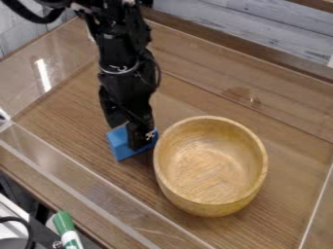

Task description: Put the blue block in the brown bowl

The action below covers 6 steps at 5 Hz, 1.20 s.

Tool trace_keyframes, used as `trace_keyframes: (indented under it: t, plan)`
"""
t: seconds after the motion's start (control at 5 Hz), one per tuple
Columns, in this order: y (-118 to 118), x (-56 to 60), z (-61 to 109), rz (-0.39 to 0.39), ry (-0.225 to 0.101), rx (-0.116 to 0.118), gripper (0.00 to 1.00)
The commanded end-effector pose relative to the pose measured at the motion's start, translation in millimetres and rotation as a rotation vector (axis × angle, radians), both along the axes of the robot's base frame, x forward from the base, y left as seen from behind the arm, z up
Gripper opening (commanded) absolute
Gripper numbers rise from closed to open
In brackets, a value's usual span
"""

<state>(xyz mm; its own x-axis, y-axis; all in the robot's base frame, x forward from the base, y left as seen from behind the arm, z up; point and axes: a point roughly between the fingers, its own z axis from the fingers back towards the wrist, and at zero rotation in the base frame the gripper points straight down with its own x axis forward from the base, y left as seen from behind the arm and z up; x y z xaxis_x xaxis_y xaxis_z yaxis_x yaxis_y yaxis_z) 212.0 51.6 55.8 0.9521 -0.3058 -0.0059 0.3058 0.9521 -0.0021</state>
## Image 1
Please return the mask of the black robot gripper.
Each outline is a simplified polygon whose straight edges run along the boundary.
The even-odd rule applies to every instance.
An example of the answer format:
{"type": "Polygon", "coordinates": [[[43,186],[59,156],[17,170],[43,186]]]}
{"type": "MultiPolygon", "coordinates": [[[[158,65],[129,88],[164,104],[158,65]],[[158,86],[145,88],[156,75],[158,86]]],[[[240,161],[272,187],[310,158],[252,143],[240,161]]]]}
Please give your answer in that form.
{"type": "Polygon", "coordinates": [[[101,72],[98,78],[101,106],[109,126],[117,128],[129,122],[128,145],[138,151],[157,137],[150,98],[161,84],[160,64],[146,61],[130,73],[117,76],[101,72]]]}

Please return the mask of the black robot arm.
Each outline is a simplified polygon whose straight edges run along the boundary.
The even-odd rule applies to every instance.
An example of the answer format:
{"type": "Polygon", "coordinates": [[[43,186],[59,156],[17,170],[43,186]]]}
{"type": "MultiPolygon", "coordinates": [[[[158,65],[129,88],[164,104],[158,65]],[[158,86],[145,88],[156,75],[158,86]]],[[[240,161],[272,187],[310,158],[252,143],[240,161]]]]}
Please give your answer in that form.
{"type": "Polygon", "coordinates": [[[74,10],[86,22],[100,50],[100,99],[110,127],[124,126],[134,151],[153,142],[154,115],[150,98],[160,87],[162,71],[153,53],[152,27],[140,0],[33,0],[50,10],[37,14],[22,0],[2,0],[25,19],[38,24],[55,21],[74,10]]]}

